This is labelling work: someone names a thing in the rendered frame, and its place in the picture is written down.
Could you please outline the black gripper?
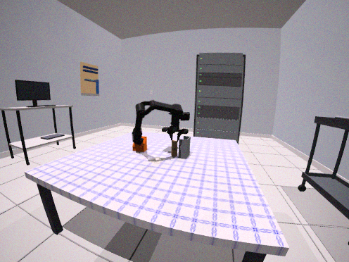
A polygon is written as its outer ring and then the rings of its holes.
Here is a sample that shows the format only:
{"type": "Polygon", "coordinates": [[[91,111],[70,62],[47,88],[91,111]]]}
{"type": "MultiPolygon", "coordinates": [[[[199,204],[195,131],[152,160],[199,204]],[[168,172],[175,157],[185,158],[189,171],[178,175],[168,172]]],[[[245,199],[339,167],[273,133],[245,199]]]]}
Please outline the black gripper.
{"type": "MultiPolygon", "coordinates": [[[[179,128],[179,121],[171,121],[171,124],[175,125],[177,124],[178,125],[178,128],[179,128]]],[[[166,132],[168,133],[168,127],[163,127],[162,128],[162,132],[166,132]]],[[[189,130],[188,129],[182,129],[182,130],[179,130],[178,131],[178,134],[177,134],[177,142],[179,141],[179,138],[182,134],[187,134],[189,133],[189,130]]],[[[170,139],[171,141],[173,140],[173,134],[172,133],[168,133],[169,136],[170,136],[170,139]]]]}

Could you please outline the grey open bin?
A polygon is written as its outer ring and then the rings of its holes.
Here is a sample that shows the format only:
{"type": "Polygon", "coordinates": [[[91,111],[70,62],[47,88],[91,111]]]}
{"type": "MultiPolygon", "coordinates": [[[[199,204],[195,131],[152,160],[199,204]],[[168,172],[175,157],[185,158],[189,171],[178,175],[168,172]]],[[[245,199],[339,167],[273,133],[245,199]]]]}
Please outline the grey open bin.
{"type": "Polygon", "coordinates": [[[184,136],[183,139],[179,139],[179,158],[187,159],[190,155],[191,137],[184,136]]]}

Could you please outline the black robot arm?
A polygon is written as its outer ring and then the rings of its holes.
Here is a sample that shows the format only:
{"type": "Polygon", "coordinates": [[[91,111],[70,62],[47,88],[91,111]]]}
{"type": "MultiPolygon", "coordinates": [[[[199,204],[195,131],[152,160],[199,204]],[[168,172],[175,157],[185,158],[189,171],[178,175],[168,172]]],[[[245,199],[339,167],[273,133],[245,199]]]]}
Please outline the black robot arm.
{"type": "MultiPolygon", "coordinates": [[[[146,114],[149,114],[152,110],[157,109],[161,111],[167,111],[170,115],[172,115],[172,121],[179,121],[180,120],[189,120],[190,119],[190,113],[189,112],[183,112],[182,107],[180,104],[166,104],[163,102],[156,102],[154,100],[152,101],[143,101],[139,104],[136,104],[136,124],[135,128],[132,132],[132,142],[134,144],[137,144],[141,146],[141,144],[144,141],[144,138],[142,138],[143,132],[142,132],[142,120],[145,117],[146,114]],[[145,109],[145,106],[149,106],[147,109],[145,109]]],[[[179,131],[178,125],[171,124],[171,126],[168,128],[168,133],[174,134],[175,132],[179,131]]]]}

